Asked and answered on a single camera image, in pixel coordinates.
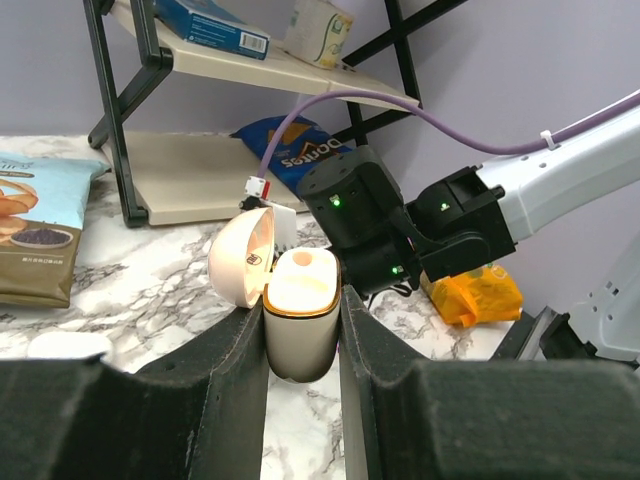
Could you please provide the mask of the black frame beige shelf rack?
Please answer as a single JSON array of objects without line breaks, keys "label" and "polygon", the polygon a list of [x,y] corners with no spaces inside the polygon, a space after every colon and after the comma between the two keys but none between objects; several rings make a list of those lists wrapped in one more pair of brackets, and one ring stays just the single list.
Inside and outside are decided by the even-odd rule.
[{"label": "black frame beige shelf rack", "polygon": [[352,124],[339,141],[407,117],[418,88],[392,88],[349,63],[313,67],[272,43],[262,60],[181,39],[150,1],[84,5],[103,116],[90,146],[108,149],[124,223],[131,228],[233,217],[251,176],[262,176],[273,202],[304,204],[235,136],[244,124],[293,112],[302,95],[344,102]]}]

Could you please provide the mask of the blue box on shelf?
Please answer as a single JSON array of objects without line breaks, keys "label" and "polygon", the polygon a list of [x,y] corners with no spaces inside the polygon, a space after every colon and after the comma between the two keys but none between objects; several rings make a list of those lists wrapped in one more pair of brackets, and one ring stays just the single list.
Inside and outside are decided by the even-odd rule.
[{"label": "blue box on shelf", "polygon": [[155,0],[155,16],[184,41],[265,60],[270,35],[251,26],[216,1]]}]

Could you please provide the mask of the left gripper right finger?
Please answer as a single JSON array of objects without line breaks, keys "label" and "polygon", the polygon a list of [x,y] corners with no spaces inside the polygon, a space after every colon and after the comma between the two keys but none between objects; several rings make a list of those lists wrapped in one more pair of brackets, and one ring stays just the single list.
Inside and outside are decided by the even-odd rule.
[{"label": "left gripper right finger", "polygon": [[432,361],[346,286],[339,368],[350,479],[635,479],[639,379],[597,361]]}]

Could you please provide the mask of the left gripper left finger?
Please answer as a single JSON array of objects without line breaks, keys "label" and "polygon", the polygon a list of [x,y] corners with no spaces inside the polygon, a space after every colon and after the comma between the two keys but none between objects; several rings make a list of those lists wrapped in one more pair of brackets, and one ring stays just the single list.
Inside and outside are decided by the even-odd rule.
[{"label": "left gripper left finger", "polygon": [[256,479],[269,367],[238,308],[138,372],[98,357],[1,365],[5,479]]}]

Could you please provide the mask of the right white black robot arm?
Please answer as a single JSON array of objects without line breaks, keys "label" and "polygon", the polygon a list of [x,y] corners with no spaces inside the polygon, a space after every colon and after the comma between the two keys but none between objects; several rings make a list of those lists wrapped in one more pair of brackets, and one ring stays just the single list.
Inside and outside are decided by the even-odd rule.
[{"label": "right white black robot arm", "polygon": [[637,182],[639,97],[488,154],[405,202],[380,157],[361,146],[313,167],[298,194],[358,293],[454,276],[513,253],[554,220]]}]

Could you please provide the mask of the orange snack bag on table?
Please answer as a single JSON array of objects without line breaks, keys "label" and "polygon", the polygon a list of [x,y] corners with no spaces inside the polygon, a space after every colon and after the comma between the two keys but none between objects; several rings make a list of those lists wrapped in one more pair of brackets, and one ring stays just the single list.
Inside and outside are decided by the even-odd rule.
[{"label": "orange snack bag on table", "polygon": [[514,279],[498,264],[436,281],[423,272],[420,284],[448,325],[471,328],[521,318],[523,296]]}]

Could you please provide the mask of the blue Doritos chip bag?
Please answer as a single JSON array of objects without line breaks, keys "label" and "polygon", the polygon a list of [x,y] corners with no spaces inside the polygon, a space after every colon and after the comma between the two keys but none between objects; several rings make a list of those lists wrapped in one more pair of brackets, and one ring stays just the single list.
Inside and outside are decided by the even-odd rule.
[{"label": "blue Doritos chip bag", "polygon": [[[261,159],[285,116],[268,117],[248,124],[232,134]],[[270,164],[273,173],[292,193],[316,163],[351,149],[327,133],[314,121],[298,116],[278,143]]]}]

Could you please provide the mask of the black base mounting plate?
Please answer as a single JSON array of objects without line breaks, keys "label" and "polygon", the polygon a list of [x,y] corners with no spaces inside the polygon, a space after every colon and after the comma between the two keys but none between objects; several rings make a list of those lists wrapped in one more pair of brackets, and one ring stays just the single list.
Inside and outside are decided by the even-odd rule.
[{"label": "black base mounting plate", "polygon": [[569,325],[570,315],[545,307],[536,317],[523,312],[493,353],[492,360],[587,360],[596,349]]}]

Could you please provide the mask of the light blue chip bag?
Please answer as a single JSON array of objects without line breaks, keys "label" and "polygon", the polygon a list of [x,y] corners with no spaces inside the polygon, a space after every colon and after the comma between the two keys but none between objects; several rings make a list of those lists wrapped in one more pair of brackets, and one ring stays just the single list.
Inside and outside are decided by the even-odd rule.
[{"label": "light blue chip bag", "polygon": [[67,308],[99,160],[1,155],[1,302]]}]

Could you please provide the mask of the beige earbud charging case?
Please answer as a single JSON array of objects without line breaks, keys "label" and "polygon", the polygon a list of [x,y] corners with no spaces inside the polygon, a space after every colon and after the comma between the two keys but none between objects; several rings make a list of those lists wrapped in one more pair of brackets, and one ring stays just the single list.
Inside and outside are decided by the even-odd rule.
[{"label": "beige earbud charging case", "polygon": [[211,245],[210,283],[227,302],[261,310],[274,374],[295,383],[315,382],[327,373],[337,350],[339,260],[323,248],[274,254],[273,211],[245,211]]}]

